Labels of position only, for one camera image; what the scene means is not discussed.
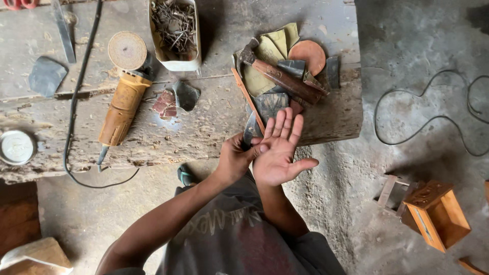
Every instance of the concrete floor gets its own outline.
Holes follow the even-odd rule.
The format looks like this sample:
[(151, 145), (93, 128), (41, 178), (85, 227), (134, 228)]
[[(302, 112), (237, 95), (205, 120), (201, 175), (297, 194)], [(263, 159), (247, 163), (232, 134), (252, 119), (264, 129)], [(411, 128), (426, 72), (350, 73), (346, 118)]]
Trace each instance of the concrete floor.
[[(489, 157), (465, 152), (456, 128), (433, 121), (413, 140), (399, 145), (380, 143), (373, 131), (373, 110), (379, 97), (395, 87), (421, 93), (441, 69), (457, 69), (467, 80), (489, 74), (489, 1), (361, 0), (356, 3), (360, 40), (364, 121), (360, 137), (297, 151), (320, 165), (285, 184), (292, 203), (311, 230), (324, 234), (349, 274), (468, 274), (457, 263), (470, 256), (489, 271), (489, 207), (484, 179)], [(489, 80), (474, 85), (471, 102), (487, 110)], [(402, 140), (430, 117), (446, 114), (460, 124), (467, 145), (487, 149), (489, 127), (467, 114), (463, 84), (454, 75), (435, 79), (423, 98), (394, 94), (380, 105), (380, 136)], [(481, 117), (489, 119), (489, 114)], [(193, 162), (201, 177), (217, 160)], [(39, 204), (44, 236), (56, 237), (72, 261), (74, 274), (93, 273), (105, 249), (137, 218), (171, 198), (179, 182), (178, 165), (141, 169), (127, 184), (106, 190), (75, 185), (68, 177), (39, 181)], [(472, 232), (446, 254), (382, 212), (372, 198), (378, 195), (384, 173), (407, 179), (437, 179), (455, 185), (455, 195)], [(81, 180), (102, 184), (127, 178), (133, 170), (90, 171)], [(145, 266), (152, 274), (161, 258)]]

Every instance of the yellow angle grinder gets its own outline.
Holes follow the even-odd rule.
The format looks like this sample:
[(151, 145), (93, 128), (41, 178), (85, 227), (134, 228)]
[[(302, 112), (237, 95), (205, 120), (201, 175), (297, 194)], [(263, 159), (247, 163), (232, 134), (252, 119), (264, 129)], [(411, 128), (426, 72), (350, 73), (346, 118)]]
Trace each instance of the yellow angle grinder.
[(130, 31), (116, 33), (108, 45), (109, 57), (120, 68), (119, 84), (98, 136), (102, 150), (98, 157), (99, 172), (110, 146), (117, 146), (126, 137), (147, 87), (154, 80), (153, 59), (140, 36)]

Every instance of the black cable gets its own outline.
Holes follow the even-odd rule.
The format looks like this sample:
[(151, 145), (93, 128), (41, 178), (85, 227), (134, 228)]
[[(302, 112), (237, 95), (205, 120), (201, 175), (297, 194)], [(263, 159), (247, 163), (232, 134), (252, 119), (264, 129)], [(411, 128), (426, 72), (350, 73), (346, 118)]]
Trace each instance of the black cable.
[(74, 182), (78, 183), (79, 185), (89, 187), (89, 188), (97, 188), (97, 189), (107, 188), (110, 186), (115, 186), (115, 185), (126, 183), (126, 182), (130, 181), (132, 178), (134, 178), (134, 176), (139, 171), (139, 168), (138, 168), (136, 170), (136, 172), (130, 178), (128, 178), (127, 180), (120, 182), (120, 183), (113, 183), (113, 184), (109, 184), (109, 185), (105, 185), (105, 186), (91, 186), (91, 185), (79, 182), (71, 174), (71, 172), (68, 170), (67, 159), (68, 159), (68, 153), (69, 153), (69, 143), (71, 140), (71, 136), (73, 135), (73, 123), (75, 122), (76, 103), (77, 103), (76, 96), (78, 95), (78, 91), (80, 90), (80, 87), (81, 87), (82, 82), (83, 82), (83, 77), (85, 76), (85, 70), (87, 69), (87, 63), (88, 63), (88, 60), (90, 57), (90, 51), (91, 51), (91, 48), (93, 45), (93, 39), (95, 38), (95, 33), (97, 32), (98, 23), (100, 21), (101, 10), (102, 10), (102, 0), (97, 0), (97, 9), (95, 11), (95, 19), (93, 20), (93, 26), (92, 26), (92, 30), (90, 33), (90, 38), (89, 38), (89, 41), (87, 43), (87, 49), (85, 50), (85, 56), (83, 57), (82, 67), (80, 69), (80, 74), (78, 75), (78, 81), (76, 82), (75, 91), (73, 92), (73, 97), (71, 98), (71, 107), (70, 107), (70, 111), (69, 111), (68, 135), (66, 137), (65, 150), (63, 152), (63, 168), (65, 169), (68, 176)]
[(377, 136), (377, 138), (379, 139), (380, 142), (386, 144), (386, 145), (399, 145), (399, 144), (403, 144), (407, 141), (409, 141), (410, 139), (414, 138), (414, 136), (416, 136), (419, 132), (421, 132), (421, 130), (426, 126), (428, 125), (432, 120), (435, 120), (437, 118), (443, 118), (443, 119), (446, 119), (448, 120), (449, 122), (451, 122), (453, 125), (455, 125), (455, 127), (457, 128), (457, 131), (459, 132), (459, 135), (460, 135), (460, 138), (462, 140), (462, 144), (464, 145), (465, 147), (465, 150), (467, 151), (467, 153), (471, 154), (472, 156), (474, 157), (481, 157), (485, 154), (487, 154), (489, 152), (489, 148), (480, 153), (480, 154), (476, 154), (476, 153), (473, 153), (472, 151), (469, 150), (469, 148), (467, 147), (466, 143), (465, 143), (465, 140), (464, 140), (464, 135), (462, 134), (462, 130), (460, 130), (460, 127), (459, 125), (453, 121), (453, 119), (451, 119), (450, 117), (446, 116), (446, 115), (437, 115), (437, 116), (434, 116), (432, 118), (430, 118), (423, 126), (421, 126), (421, 128), (419, 130), (417, 130), (413, 135), (411, 135), (410, 137), (406, 138), (405, 140), (402, 140), (400, 142), (387, 142), (385, 140), (383, 140), (379, 135), (378, 135), (378, 129), (377, 129), (377, 110), (378, 110), (378, 107), (380, 105), (380, 102), (382, 101), (382, 99), (387, 96), (388, 94), (390, 93), (393, 93), (393, 92), (406, 92), (408, 94), (411, 94), (413, 96), (416, 96), (416, 97), (422, 97), (426, 91), (428, 90), (429, 86), (431, 85), (431, 82), (433, 82), (433, 80), (440, 74), (442, 73), (453, 73), (457, 76), (459, 76), (461, 79), (462, 79), (462, 82), (464, 83), (464, 87), (465, 87), (465, 91), (467, 92), (467, 109), (468, 109), (468, 112), (469, 114), (474, 117), (475, 119), (477, 119), (478, 121), (482, 122), (482, 123), (485, 123), (485, 124), (489, 124), (489, 121), (487, 120), (484, 120), (476, 115), (474, 115), (474, 113), (472, 112), (475, 112), (476, 114), (482, 114), (482, 112), (480, 111), (477, 111), (474, 109), (474, 107), (470, 104), (470, 100), (469, 100), (469, 96), (470, 96), (470, 91), (471, 91), (471, 88), (472, 88), (472, 85), (478, 81), (479, 79), (482, 79), (482, 78), (489, 78), (489, 76), (487, 75), (481, 75), (479, 77), (477, 77), (476, 79), (474, 79), (474, 81), (472, 81), (470, 83), (470, 85), (467, 86), (467, 80), (456, 70), (450, 70), (450, 69), (446, 69), (446, 70), (442, 70), (442, 71), (439, 71), (438, 73), (436, 73), (435, 75), (433, 75), (433, 77), (430, 79), (430, 81), (428, 82), (428, 84), (426, 85), (426, 87), (424, 88), (423, 92), (420, 94), (420, 95), (417, 95), (413, 92), (410, 92), (408, 90), (404, 90), (404, 89), (392, 89), (392, 90), (389, 90), (387, 92), (385, 92), (381, 97), (380, 99), (377, 101), (377, 104), (375, 105), (375, 109), (374, 109), (374, 131), (375, 131), (375, 135)]

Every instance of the wooden knife handle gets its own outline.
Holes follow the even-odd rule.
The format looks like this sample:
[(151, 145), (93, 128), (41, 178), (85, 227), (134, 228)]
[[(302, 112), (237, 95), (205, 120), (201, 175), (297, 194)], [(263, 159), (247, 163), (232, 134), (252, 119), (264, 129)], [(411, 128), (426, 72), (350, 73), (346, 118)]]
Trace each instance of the wooden knife handle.
[(302, 79), (294, 78), (283, 70), (260, 59), (255, 59), (255, 62), (251, 66), (278, 86), (290, 91), (293, 95), (304, 99), (310, 104), (314, 105), (322, 96), (320, 91), (305, 84), (302, 82)]

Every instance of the wooden box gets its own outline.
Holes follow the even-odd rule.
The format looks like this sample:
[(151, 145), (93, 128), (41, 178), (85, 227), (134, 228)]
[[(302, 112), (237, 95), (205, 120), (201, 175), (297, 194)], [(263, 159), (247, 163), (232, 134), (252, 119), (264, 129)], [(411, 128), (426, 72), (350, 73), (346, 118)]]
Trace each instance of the wooden box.
[(404, 203), (424, 240), (442, 252), (470, 232), (450, 183), (431, 180), (404, 200)]

